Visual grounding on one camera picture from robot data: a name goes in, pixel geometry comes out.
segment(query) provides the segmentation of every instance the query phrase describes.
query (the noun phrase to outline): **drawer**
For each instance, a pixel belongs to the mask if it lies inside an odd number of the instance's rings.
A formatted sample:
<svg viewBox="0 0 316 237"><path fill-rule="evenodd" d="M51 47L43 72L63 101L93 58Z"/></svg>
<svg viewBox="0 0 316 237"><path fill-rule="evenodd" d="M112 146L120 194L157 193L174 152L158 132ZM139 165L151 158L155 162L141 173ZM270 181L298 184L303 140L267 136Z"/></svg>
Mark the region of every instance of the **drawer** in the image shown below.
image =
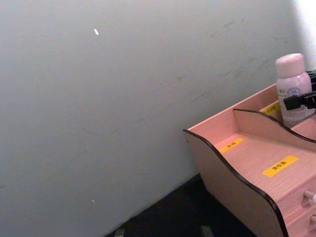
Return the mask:
<svg viewBox="0 0 316 237"><path fill-rule="evenodd" d="M316 177L294 188L277 201L282 215L285 217L285 223L292 222L293 219L316 207L312 200L304 196L306 190L316 193Z"/></svg>
<svg viewBox="0 0 316 237"><path fill-rule="evenodd" d="M313 215L316 215L316 206L290 222L286 226L289 237L316 237L316 224L311 221Z"/></svg>

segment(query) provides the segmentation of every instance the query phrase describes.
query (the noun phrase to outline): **bottle cap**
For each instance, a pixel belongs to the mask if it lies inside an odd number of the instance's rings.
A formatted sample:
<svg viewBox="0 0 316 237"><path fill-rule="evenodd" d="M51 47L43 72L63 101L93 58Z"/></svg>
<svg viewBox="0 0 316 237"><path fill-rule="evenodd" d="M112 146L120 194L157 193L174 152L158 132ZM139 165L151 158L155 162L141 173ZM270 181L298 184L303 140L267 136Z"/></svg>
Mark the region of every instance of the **bottle cap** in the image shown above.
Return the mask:
<svg viewBox="0 0 316 237"><path fill-rule="evenodd" d="M305 72L304 56L292 53L276 60L276 73L279 78L291 78Z"/></svg>

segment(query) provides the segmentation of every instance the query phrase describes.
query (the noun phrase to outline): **black edge trim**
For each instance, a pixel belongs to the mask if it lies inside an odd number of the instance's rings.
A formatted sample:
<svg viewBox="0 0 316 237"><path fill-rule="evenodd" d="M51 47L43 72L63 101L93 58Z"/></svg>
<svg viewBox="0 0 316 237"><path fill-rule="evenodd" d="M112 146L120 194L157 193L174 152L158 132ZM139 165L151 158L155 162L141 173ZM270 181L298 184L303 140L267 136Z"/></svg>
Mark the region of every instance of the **black edge trim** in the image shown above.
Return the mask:
<svg viewBox="0 0 316 237"><path fill-rule="evenodd" d="M253 191L255 191L256 193L258 193L260 196L262 196L272 207L273 211L276 214L277 220L280 224L281 230L282 230L282 234L284 237L289 237L286 226L285 226L285 222L284 219L282 217L281 211L279 209L279 207L277 206L276 202L263 190L259 189L257 186L253 185L252 183L250 183L248 180L246 180L241 174L239 174L229 163L228 161L223 157L223 155L216 149L216 147L214 147L214 145L212 143L210 143L207 139L205 139L204 137L191 132L187 129L183 129L184 132L200 139L201 141L203 141L207 146L210 147L210 149L212 149L212 151L217 155L217 157L220 159L220 161L228 168L228 170L234 175L236 176L241 182L243 182L246 186L248 186L250 189L252 189Z"/></svg>
<svg viewBox="0 0 316 237"><path fill-rule="evenodd" d="M260 114L260 115L262 115L262 116L265 116L265 117L267 117L268 119L272 120L273 122L276 122L280 127L282 127L282 128L283 128L284 130L286 130L287 132L291 133L292 135L294 135L294 136L296 136L296 137L298 137L298 138L300 138L300 139L303 139L303 140L305 140L305 141L312 142L312 143L316 143L315 140L310 139L310 138L308 138L308 137L304 137L304 136L302 136L301 134L298 134L298 133L292 131L290 128L288 128L288 127L284 126L284 124L280 123L276 118L274 118L274 117L272 117L272 116L270 116L270 115L268 115L268 114L265 114L265 113L260 112L260 111L254 111L254 110L233 109L233 111L235 111L235 110L236 110L236 111L249 112L249 113L256 113L256 114Z"/></svg>

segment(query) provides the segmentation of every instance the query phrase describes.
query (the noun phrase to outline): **organizer compartment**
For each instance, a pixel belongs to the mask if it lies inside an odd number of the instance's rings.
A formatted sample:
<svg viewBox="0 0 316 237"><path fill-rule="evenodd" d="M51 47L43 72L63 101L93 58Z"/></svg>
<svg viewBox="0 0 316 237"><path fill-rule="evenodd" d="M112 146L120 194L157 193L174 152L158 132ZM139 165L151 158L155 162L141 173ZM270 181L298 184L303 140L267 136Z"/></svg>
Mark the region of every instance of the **organizer compartment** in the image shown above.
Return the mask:
<svg viewBox="0 0 316 237"><path fill-rule="evenodd" d="M316 116L291 130L276 101L272 85L184 133L207 190L257 236L316 237L303 195L316 192Z"/></svg>

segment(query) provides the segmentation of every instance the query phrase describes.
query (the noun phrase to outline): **white wall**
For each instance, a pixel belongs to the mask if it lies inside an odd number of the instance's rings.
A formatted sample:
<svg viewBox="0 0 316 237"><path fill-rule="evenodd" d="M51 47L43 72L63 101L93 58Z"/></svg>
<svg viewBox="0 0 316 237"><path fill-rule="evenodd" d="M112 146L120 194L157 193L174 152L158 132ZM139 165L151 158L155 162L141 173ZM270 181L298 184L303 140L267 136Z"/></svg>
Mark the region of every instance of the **white wall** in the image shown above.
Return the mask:
<svg viewBox="0 0 316 237"><path fill-rule="evenodd" d="M316 2L310 0L291 0L293 18L301 52L305 56L306 70L316 70Z"/></svg>
<svg viewBox="0 0 316 237"><path fill-rule="evenodd" d="M182 129L296 52L285 2L2 1L1 232L100 237L194 176Z"/></svg>

